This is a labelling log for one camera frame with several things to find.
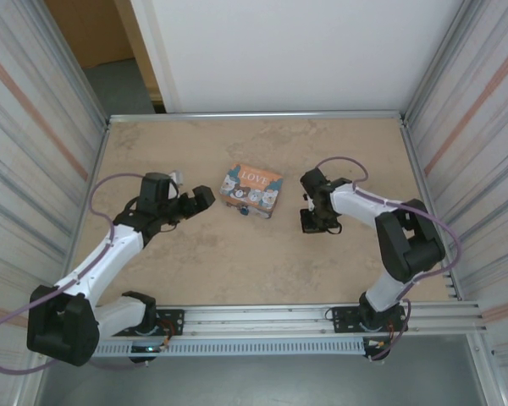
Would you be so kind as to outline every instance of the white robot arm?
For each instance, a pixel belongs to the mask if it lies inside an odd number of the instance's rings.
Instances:
[[[354,188],[345,178],[330,182],[318,168],[305,173],[301,184],[308,202],[308,209],[301,210],[303,233],[340,233],[340,215],[354,217],[377,231],[384,269],[378,281],[360,297],[358,308],[364,329],[377,331],[395,313],[400,296],[413,278],[445,257],[444,246],[429,220],[387,203],[422,211],[426,211],[425,205],[420,200],[386,200]],[[405,230],[413,235],[407,237]]]
[[[46,303],[30,310],[27,347],[72,365],[83,365],[98,341],[128,327],[149,332],[156,325],[156,300],[127,292],[110,304],[97,307],[98,300],[122,268],[138,255],[161,227],[176,225],[206,210],[213,202],[207,186],[193,189],[194,197],[179,195],[178,172],[148,173],[141,181],[140,195],[131,200],[113,221],[111,233],[68,276],[53,287],[40,286],[30,301],[76,280],[77,283]],[[82,272],[110,244],[105,256],[83,277]]]

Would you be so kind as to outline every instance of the metal side panel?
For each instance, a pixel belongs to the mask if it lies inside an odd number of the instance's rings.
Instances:
[[[427,210],[434,214],[436,217],[437,211],[433,204],[433,199],[431,198],[431,194],[429,192],[429,188],[427,185],[427,180],[425,179],[425,173],[423,172],[419,160],[417,158],[416,153],[416,147],[414,146],[410,130],[408,129],[408,126],[402,124],[400,126],[400,133],[403,137],[403,142],[405,143],[406,148],[406,154],[408,155],[408,159],[410,161],[410,164],[412,166],[412,172],[414,173],[414,179],[416,180],[417,188],[420,191],[420,195],[422,197],[423,203],[427,207]],[[446,250],[446,253],[451,252],[448,247],[450,245],[451,236],[449,236],[447,233],[443,232],[439,226],[435,224],[435,227],[437,228],[437,231],[439,232],[439,235],[442,239],[442,243],[444,244],[444,249]],[[442,260],[442,266],[447,266],[450,263],[450,260],[448,259],[448,255]],[[462,266],[460,264],[457,264],[456,269],[459,269],[459,266]],[[444,276],[448,279],[448,283],[446,283],[446,287],[449,289],[450,297],[455,297],[458,300],[462,300],[462,289],[460,287],[459,280],[455,277],[455,268],[450,270],[450,272],[446,273]]]
[[[472,361],[488,406],[508,406],[508,386],[494,355],[489,351],[487,335],[467,334]]]
[[[408,104],[404,116],[405,123],[412,123],[416,119],[446,65],[455,55],[456,49],[462,44],[462,39],[470,33],[469,28],[474,16],[486,3],[487,0],[463,0],[411,102]]]
[[[89,187],[86,190],[86,196],[85,196],[85,200],[83,202],[83,209],[81,211],[79,223],[74,231],[72,245],[69,250],[68,256],[64,262],[63,276],[67,275],[69,273],[69,269],[75,259],[75,253],[76,253],[77,247],[79,245],[79,236],[80,236],[83,224],[85,223],[89,195],[90,195],[93,185],[97,181],[97,175],[98,175],[98,171],[100,169],[100,164],[102,163],[103,152],[105,151],[105,146],[108,142],[108,136],[109,136],[109,130],[107,130],[105,135],[103,136],[102,143],[100,144],[100,149],[97,153],[97,159],[96,159],[94,170],[92,171],[91,176],[88,180]],[[49,360],[50,359],[44,355],[30,353],[30,355],[28,357],[26,368],[34,368],[39,365],[43,365],[46,362],[49,362]],[[19,385],[18,385],[19,394],[17,396],[17,401],[15,404],[24,405],[24,404],[33,404],[35,402],[35,400],[33,400],[33,399],[36,399],[37,393],[39,391],[39,387],[41,386],[41,379],[43,377],[43,372],[44,371],[40,371],[35,374],[21,376],[19,378]]]

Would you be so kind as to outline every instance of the marble-pattern surface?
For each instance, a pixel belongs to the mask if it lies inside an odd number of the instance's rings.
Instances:
[[[392,119],[114,123],[99,178],[179,169],[185,177],[181,191],[205,184],[217,194],[229,166],[244,162],[283,174],[284,183],[268,220],[244,217],[217,196],[208,211],[154,238],[115,278],[102,303],[127,290],[150,294],[161,305],[356,302],[382,269],[375,231],[341,217],[341,235],[306,235],[299,221],[305,206],[300,176],[333,155],[353,156],[367,166],[371,178],[364,189],[393,199],[418,197]],[[328,178],[361,174],[347,162],[328,162],[323,170]],[[94,205],[114,215],[138,195],[139,185],[136,178],[113,180]],[[106,226],[87,216],[78,262]],[[448,299],[445,281],[431,278],[410,297]]]

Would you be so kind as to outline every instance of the small box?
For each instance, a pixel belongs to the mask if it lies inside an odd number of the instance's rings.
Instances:
[[[245,216],[253,213],[270,218],[282,187],[282,176],[235,163],[226,174],[220,194],[228,207]]]

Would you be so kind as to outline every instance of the floor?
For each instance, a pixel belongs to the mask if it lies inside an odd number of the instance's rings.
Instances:
[[[464,336],[404,337],[383,365],[358,355],[183,357],[122,371],[59,363],[45,374],[42,406],[485,404]]]
[[[83,69],[106,114],[154,114],[135,59]]]
[[[418,197],[394,119],[114,123],[99,178],[179,169],[181,191],[205,184],[218,193],[231,165],[243,162],[281,173],[284,183],[270,219],[241,216],[217,199],[172,233],[158,235],[114,278],[101,302],[134,290],[159,305],[356,303],[382,271],[376,232],[341,217],[341,235],[303,234],[299,219],[306,206],[300,176],[337,153],[369,168],[365,189]],[[329,178],[359,175],[343,162],[323,170]],[[114,180],[96,194],[94,206],[113,217],[138,194],[139,179]],[[87,217],[78,262],[106,232],[102,220]],[[409,297],[448,299],[445,280],[428,279]]]

